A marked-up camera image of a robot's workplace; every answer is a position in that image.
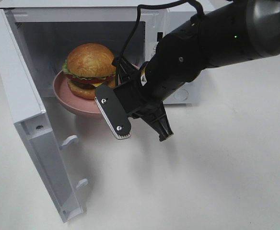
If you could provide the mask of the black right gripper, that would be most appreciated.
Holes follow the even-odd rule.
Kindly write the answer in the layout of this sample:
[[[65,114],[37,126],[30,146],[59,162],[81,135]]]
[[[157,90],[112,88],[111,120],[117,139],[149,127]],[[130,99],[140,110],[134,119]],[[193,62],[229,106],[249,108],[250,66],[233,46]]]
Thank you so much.
[[[139,68],[125,57],[115,57],[112,65],[116,67],[114,93],[126,114],[143,116],[159,134],[159,141],[173,135],[162,102],[188,81],[188,63],[149,61]]]

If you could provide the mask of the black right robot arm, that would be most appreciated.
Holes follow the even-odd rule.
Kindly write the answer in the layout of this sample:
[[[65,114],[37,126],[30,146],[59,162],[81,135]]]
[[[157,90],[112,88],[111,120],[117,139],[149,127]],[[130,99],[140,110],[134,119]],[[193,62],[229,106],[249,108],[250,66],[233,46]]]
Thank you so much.
[[[116,138],[128,138],[128,118],[141,118],[164,141],[172,135],[163,101],[204,69],[280,54],[280,0],[233,0],[207,14],[198,12],[165,35],[154,56],[128,73],[114,89],[125,114],[112,125]]]

